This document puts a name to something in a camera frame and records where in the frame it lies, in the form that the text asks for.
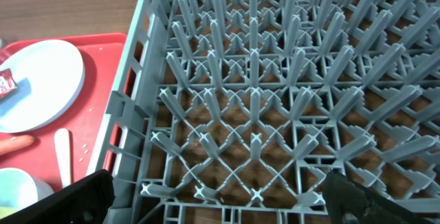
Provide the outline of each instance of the carrot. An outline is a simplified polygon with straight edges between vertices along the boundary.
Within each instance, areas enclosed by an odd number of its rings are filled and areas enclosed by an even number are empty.
[[[0,155],[4,155],[16,150],[30,146],[35,142],[35,137],[31,135],[20,135],[10,139],[0,141]]]

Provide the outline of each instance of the wooden surface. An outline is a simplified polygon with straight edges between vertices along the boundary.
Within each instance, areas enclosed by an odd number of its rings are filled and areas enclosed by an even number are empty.
[[[0,38],[127,33],[137,0],[1,0]]]

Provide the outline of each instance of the gray plastic dish rack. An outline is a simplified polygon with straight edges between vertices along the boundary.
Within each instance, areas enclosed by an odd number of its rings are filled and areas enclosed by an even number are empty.
[[[413,212],[434,213],[430,220],[438,222],[439,6],[440,0],[138,0],[89,166],[89,173],[105,163],[113,170],[116,198],[107,222],[156,223],[153,217],[159,213],[163,223],[190,223],[187,210],[203,208],[218,210],[222,223],[246,223],[244,212],[249,211],[270,212],[277,223],[307,223],[309,215],[327,216],[319,188],[329,168],[350,171],[364,186]],[[143,25],[147,20],[148,29]],[[136,57],[141,44],[142,55]],[[163,83],[167,67],[176,84]],[[202,78],[209,81],[200,83]],[[181,105],[185,93],[192,96],[188,108]],[[382,102],[369,107],[367,93]],[[223,107],[219,94],[228,99]],[[419,99],[427,104],[412,108]],[[172,113],[169,126],[157,125],[160,105]],[[306,115],[310,105],[318,114]],[[200,107],[210,119],[194,125],[187,118]],[[246,122],[233,126],[224,120],[233,108],[246,115]],[[269,110],[278,111],[285,122],[265,122]],[[348,122],[353,113],[365,123]],[[395,113],[412,122],[392,124]],[[190,129],[183,144],[176,142],[179,123]],[[211,134],[218,123],[228,131],[222,141]],[[244,139],[251,126],[258,132]],[[395,144],[381,149],[377,132]],[[349,142],[342,142],[345,135]],[[222,157],[232,144],[247,153],[235,168]],[[203,148],[207,156],[189,164],[182,156],[189,146]],[[271,153],[274,146],[289,156],[277,169],[262,158],[262,151]],[[163,173],[152,178],[149,170],[158,163],[151,159],[154,147],[166,158]],[[329,152],[315,154],[317,147]],[[364,153],[379,158],[376,168],[353,162]],[[426,166],[401,163],[413,157]],[[174,162],[186,171],[170,186]],[[216,188],[199,176],[213,163],[228,172]],[[255,163],[272,175],[260,188],[242,180],[244,168]],[[385,167],[410,182],[396,199],[382,178]],[[290,168],[295,173],[287,178]],[[302,170],[315,178],[308,189]],[[236,197],[249,201],[232,205],[221,197],[219,192],[232,182],[242,194]],[[196,201],[177,197],[191,183]],[[274,184],[295,204],[266,206],[265,193]],[[144,204],[147,200],[154,204]]]

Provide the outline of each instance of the red tray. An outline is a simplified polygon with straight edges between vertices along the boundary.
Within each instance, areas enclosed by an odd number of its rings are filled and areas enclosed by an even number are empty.
[[[77,181],[86,175],[126,38],[126,34],[52,38],[70,42],[79,49],[86,71],[84,87],[72,106],[51,124],[26,133],[0,133],[0,139],[22,134],[37,137],[35,145],[0,156],[0,168],[23,169],[50,184],[55,191],[60,190],[54,134],[59,128],[67,128],[71,135],[72,179]],[[19,41],[6,46],[0,51],[0,64],[20,49],[47,39]]]

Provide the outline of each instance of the white cup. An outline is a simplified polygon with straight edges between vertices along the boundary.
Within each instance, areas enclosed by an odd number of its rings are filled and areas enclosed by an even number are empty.
[[[0,169],[0,206],[22,210],[53,194],[52,188],[18,168]]]

